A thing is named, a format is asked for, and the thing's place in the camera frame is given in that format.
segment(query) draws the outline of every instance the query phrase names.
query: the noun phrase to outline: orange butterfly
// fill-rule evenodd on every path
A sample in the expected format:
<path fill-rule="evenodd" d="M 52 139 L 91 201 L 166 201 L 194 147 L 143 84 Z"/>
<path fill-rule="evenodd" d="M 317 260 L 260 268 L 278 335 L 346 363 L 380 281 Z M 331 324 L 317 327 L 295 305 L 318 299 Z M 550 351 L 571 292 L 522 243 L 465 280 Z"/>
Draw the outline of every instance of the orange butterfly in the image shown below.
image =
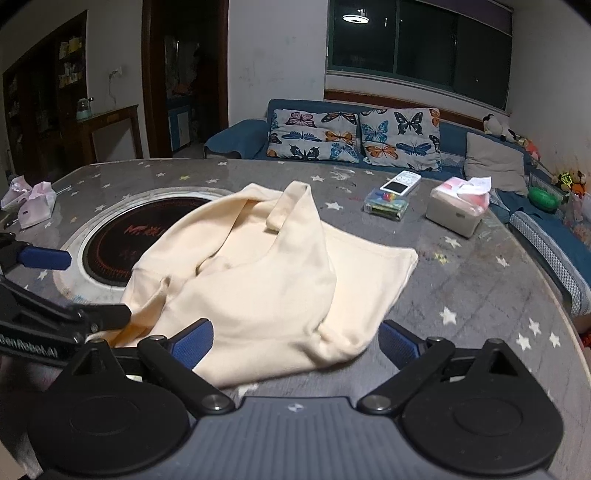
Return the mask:
<path fill-rule="evenodd" d="M 437 110 L 436 108 L 430 108 L 429 111 L 431 112 L 431 116 L 433 117 L 431 119 L 431 122 L 433 123 L 434 127 L 438 127 L 439 126 L 439 110 Z"/>
<path fill-rule="evenodd" d="M 340 132 L 338 134 L 336 134 L 334 132 L 327 131 L 325 133 L 325 135 L 326 135 L 327 142 L 343 141 L 347 145 L 353 145 L 353 134 L 351 132 L 345 132 L 343 135 L 341 135 Z"/>
<path fill-rule="evenodd" d="M 385 145 L 383 147 L 373 147 L 370 145 L 368 147 L 365 147 L 365 149 L 373 158 L 379 158 L 384 156 L 392 157 L 395 160 L 398 158 L 396 149 L 394 147 L 391 147 L 390 145 Z"/>

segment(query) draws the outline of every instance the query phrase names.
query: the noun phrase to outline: fabric garment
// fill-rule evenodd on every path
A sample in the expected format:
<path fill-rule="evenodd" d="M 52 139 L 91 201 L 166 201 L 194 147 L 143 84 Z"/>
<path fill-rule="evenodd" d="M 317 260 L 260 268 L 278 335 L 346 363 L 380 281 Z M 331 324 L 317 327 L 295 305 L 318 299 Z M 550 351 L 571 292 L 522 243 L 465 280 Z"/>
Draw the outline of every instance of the fabric garment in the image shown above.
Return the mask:
<path fill-rule="evenodd" d="M 123 295 L 131 322 L 110 343 L 171 337 L 205 317 L 213 347 L 193 371 L 218 388 L 328 367 L 367 347 L 417 261 L 322 222 L 308 184 L 250 184 L 141 257 Z"/>

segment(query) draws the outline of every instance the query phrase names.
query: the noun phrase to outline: green bowl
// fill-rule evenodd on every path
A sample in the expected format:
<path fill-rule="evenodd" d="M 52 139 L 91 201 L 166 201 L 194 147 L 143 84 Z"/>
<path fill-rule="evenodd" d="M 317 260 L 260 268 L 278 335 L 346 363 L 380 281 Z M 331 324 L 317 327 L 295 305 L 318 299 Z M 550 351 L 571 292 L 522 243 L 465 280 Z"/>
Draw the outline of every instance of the green bowl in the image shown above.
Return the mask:
<path fill-rule="evenodd" d="M 548 213 L 554 213 L 560 205 L 558 198 L 538 187 L 530 187 L 528 198 L 534 207 Z"/>

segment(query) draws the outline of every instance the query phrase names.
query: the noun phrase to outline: cabinet door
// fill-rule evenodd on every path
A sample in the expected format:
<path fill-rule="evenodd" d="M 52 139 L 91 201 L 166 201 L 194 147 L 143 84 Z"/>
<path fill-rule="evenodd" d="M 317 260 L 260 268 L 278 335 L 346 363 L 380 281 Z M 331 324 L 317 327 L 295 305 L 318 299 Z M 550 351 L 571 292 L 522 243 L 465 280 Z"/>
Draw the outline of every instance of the cabinet door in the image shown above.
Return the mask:
<path fill-rule="evenodd" d="M 181 147 L 191 141 L 189 112 L 183 112 L 178 115 L 178 138 Z"/>

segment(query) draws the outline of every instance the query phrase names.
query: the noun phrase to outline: sofa cushion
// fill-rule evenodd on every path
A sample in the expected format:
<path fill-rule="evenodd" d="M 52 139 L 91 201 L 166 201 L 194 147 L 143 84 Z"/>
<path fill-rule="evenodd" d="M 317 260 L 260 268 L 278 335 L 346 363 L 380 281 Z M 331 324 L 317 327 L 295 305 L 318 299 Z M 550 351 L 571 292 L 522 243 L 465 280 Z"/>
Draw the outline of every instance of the sofa cushion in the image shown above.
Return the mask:
<path fill-rule="evenodd" d="M 494 189 L 527 195 L 521 152 L 473 133 L 466 134 L 466 143 L 464 171 L 467 179 L 491 177 Z"/>
<path fill-rule="evenodd" d="M 362 112 L 360 119 L 367 163 L 441 170 L 439 110 L 371 110 Z"/>
<path fill-rule="evenodd" d="M 267 156 L 357 163 L 361 155 L 358 122 L 358 116 L 349 112 L 275 110 Z"/>

